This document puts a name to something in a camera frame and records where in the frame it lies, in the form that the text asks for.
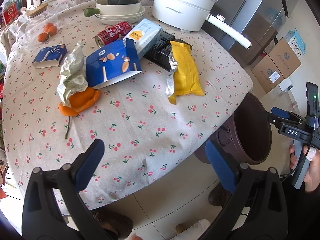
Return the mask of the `person's right hand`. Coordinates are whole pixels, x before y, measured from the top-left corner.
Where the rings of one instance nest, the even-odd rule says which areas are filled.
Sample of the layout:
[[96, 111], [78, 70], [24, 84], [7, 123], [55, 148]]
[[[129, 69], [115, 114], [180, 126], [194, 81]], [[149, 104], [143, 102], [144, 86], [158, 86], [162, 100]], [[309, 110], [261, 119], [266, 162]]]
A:
[[[289, 147], [290, 153], [290, 168], [293, 169], [296, 167], [298, 163], [298, 159], [295, 156], [295, 146], [291, 144]], [[305, 191], [306, 193], [313, 193], [319, 187], [319, 149], [316, 149], [315, 156], [310, 162], [308, 172], [305, 175], [304, 183], [305, 183]]]

